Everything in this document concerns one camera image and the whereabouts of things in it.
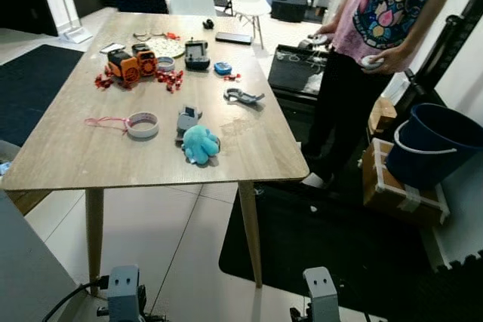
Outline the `white handheld controller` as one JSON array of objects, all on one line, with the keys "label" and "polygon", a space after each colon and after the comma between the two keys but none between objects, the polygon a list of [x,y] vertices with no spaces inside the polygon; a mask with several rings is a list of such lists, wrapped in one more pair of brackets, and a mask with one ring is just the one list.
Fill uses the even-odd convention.
[{"label": "white handheld controller", "polygon": [[325,47],[324,48],[321,48],[321,49],[315,49],[315,50],[311,49],[311,47],[309,46],[308,39],[304,39],[303,41],[301,41],[299,43],[299,48],[300,49],[305,49],[305,50],[308,50],[308,51],[311,51],[311,52],[321,52],[321,51],[323,51],[325,49]]},{"label": "white handheld controller", "polygon": [[367,71],[379,69],[383,66],[383,63],[384,59],[382,57],[377,57],[376,54],[369,54],[369,56],[362,57],[362,59],[359,60],[360,67]]}]

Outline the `person's left hand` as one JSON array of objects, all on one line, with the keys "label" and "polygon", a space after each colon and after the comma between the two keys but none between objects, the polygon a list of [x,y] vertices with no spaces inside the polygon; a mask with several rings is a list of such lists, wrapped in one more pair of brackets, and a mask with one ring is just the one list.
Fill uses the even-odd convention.
[{"label": "person's left hand", "polygon": [[371,71],[375,74],[392,75],[396,72],[400,72],[408,67],[413,54],[414,48],[401,44],[398,47],[384,50],[382,53],[376,54],[377,60],[382,60],[382,63],[377,68]]}]

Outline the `person's right hand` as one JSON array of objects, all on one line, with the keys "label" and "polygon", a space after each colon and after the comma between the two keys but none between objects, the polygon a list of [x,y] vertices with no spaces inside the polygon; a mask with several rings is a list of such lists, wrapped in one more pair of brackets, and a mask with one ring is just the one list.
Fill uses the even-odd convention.
[{"label": "person's right hand", "polygon": [[311,49],[321,49],[331,45],[332,35],[310,35],[308,41]]}]

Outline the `black floor mat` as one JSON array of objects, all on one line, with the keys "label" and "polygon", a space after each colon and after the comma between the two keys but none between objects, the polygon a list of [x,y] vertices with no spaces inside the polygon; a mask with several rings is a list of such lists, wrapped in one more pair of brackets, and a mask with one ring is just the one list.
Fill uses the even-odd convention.
[{"label": "black floor mat", "polygon": [[420,230],[370,210],[358,191],[329,198],[297,182],[255,184],[263,284],[307,296],[323,266],[341,307],[389,322],[482,322],[480,253],[435,266]]},{"label": "black floor mat", "polygon": [[44,44],[0,66],[0,140],[23,146],[82,56]]}]

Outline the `taped cardboard box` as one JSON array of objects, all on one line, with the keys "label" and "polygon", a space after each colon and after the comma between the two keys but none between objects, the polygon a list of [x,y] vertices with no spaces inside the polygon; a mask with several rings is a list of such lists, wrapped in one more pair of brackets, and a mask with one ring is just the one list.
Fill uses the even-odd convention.
[{"label": "taped cardboard box", "polygon": [[421,228],[435,228],[450,216],[441,185],[417,189],[398,181],[387,170],[393,144],[373,139],[360,160],[363,205]]}]

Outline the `open cardboard box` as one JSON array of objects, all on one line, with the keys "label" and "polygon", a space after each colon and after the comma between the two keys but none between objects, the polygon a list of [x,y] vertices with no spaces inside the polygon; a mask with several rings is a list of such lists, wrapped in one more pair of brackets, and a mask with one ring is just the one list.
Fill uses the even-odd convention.
[{"label": "open cardboard box", "polygon": [[22,215],[27,215],[28,212],[33,210],[39,202],[43,201],[51,191],[38,190],[38,191],[5,191],[8,198],[11,199],[14,206],[21,212]]}]

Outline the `wooden table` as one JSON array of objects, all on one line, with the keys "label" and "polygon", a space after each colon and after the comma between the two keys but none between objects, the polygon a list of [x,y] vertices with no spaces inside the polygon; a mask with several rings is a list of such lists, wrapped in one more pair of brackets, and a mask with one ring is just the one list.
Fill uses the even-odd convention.
[{"label": "wooden table", "polygon": [[[219,43],[217,32],[241,32],[238,21],[215,17],[203,28],[201,16],[116,13],[92,39],[90,49],[63,83],[39,119],[9,173],[0,182],[8,191],[84,190],[88,242],[87,277],[99,277],[103,246],[103,197],[106,189],[235,182],[241,198],[246,243],[256,287],[262,287],[256,182],[303,180],[309,174],[300,147],[272,93],[252,47]],[[164,84],[145,81],[125,90],[97,90],[106,57],[99,50],[112,42],[131,43],[132,33],[173,32],[183,40],[204,40],[213,61],[226,61],[241,73],[238,87],[265,94],[257,107],[226,101],[227,87],[210,71],[186,72],[173,94]],[[183,107],[203,112],[201,122],[220,138],[213,166],[198,167],[176,149],[176,123]],[[151,112],[159,132],[134,139],[125,132],[128,116]]]}]

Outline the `teal plush octopus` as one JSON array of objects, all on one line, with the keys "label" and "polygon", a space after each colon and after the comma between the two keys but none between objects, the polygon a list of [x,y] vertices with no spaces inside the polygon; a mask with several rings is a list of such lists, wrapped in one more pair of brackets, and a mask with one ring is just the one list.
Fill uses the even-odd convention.
[{"label": "teal plush octopus", "polygon": [[198,124],[183,133],[182,150],[190,164],[203,166],[220,153],[220,140],[210,129]]}]

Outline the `white tape roll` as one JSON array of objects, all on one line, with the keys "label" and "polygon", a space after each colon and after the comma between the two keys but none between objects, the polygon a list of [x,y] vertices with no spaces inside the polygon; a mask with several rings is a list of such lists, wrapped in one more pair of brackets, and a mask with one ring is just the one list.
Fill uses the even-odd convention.
[{"label": "white tape roll", "polygon": [[128,116],[125,132],[134,139],[151,139],[159,132],[158,116],[151,112],[138,112]]}]

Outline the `small grey gadget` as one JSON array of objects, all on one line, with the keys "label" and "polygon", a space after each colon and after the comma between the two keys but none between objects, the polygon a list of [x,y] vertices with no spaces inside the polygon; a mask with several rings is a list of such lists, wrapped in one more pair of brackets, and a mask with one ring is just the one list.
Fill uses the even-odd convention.
[{"label": "small grey gadget", "polygon": [[203,112],[194,107],[184,106],[177,119],[177,136],[176,141],[182,142],[184,132],[198,124],[200,118],[202,118]]}]

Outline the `dark blue bucket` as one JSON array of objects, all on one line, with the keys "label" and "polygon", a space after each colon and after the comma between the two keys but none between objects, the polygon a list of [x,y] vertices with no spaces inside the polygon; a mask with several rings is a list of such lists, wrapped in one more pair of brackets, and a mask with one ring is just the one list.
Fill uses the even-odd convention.
[{"label": "dark blue bucket", "polygon": [[434,103],[411,108],[395,130],[387,170],[401,183],[430,189],[483,150],[483,127],[475,120]]}]

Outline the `red clips pile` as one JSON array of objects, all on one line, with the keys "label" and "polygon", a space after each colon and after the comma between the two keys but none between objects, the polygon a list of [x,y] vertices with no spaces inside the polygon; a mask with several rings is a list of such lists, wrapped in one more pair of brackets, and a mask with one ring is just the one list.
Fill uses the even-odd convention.
[{"label": "red clips pile", "polygon": [[94,79],[94,84],[100,90],[107,90],[107,88],[114,87],[114,85],[122,85],[123,80],[112,72],[104,71],[97,75]]},{"label": "red clips pile", "polygon": [[166,84],[166,90],[173,94],[182,87],[184,71],[156,71],[155,79]]}]

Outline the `grey carabiner tool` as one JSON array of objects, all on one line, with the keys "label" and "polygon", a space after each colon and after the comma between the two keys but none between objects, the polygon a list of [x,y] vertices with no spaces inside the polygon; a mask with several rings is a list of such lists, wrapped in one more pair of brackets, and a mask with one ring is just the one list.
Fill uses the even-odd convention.
[{"label": "grey carabiner tool", "polygon": [[227,88],[223,92],[222,97],[229,102],[254,105],[265,98],[265,94],[254,95],[241,90],[241,88]]}]

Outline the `orange black gadget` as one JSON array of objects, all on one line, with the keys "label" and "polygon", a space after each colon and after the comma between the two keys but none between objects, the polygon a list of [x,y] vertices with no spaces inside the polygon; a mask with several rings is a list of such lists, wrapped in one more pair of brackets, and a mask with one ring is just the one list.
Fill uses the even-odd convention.
[{"label": "orange black gadget", "polygon": [[158,70],[158,57],[146,43],[138,43],[131,46],[132,53],[138,61],[140,76],[154,76]]},{"label": "orange black gadget", "polygon": [[131,87],[141,79],[140,63],[123,49],[114,50],[107,54],[108,68],[113,76],[118,78],[122,87]]}]

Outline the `black open case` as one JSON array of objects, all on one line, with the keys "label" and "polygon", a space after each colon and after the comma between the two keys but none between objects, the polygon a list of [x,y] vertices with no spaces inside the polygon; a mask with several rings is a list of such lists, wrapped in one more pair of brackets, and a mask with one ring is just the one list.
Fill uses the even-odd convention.
[{"label": "black open case", "polygon": [[268,82],[276,97],[311,106],[316,102],[318,85],[309,78],[325,70],[328,51],[310,50],[285,44],[275,47]]}]

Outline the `black handheld remote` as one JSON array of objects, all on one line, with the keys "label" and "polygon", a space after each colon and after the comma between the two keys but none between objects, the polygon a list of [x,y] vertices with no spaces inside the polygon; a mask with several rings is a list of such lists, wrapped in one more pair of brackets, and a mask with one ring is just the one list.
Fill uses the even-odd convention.
[{"label": "black handheld remote", "polygon": [[211,65],[208,56],[208,43],[191,39],[184,43],[184,67],[190,71],[207,72]]}]

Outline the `white patterned plate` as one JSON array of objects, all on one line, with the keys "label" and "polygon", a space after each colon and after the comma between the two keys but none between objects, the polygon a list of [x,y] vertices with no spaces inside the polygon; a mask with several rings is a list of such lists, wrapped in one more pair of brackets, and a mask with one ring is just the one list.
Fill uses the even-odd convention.
[{"label": "white patterned plate", "polygon": [[146,44],[157,57],[172,57],[176,59],[184,54],[184,43],[179,40],[169,39],[167,37],[152,37],[143,42]]}]

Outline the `white smartphone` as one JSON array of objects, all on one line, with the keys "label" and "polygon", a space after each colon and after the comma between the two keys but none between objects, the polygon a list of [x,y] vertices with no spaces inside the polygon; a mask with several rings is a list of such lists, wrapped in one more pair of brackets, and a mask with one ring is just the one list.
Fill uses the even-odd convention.
[{"label": "white smartphone", "polygon": [[110,54],[111,52],[123,51],[124,49],[125,49],[124,44],[112,42],[111,44],[108,44],[107,46],[101,48],[99,52],[101,54]]}]

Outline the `white pole stand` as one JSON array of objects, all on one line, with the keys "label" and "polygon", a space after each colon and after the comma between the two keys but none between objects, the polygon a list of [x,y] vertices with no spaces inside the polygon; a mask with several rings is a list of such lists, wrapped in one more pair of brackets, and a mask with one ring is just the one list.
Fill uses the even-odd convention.
[{"label": "white pole stand", "polygon": [[45,0],[51,12],[53,25],[59,39],[81,44],[92,38],[92,33],[83,26],[75,0]]}]

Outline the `black smartphone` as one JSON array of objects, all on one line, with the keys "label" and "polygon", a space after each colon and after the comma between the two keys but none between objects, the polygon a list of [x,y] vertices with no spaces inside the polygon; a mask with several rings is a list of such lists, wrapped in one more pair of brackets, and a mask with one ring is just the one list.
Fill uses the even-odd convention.
[{"label": "black smartphone", "polygon": [[251,45],[252,37],[250,35],[238,35],[238,33],[218,32],[215,40],[237,45]]}]

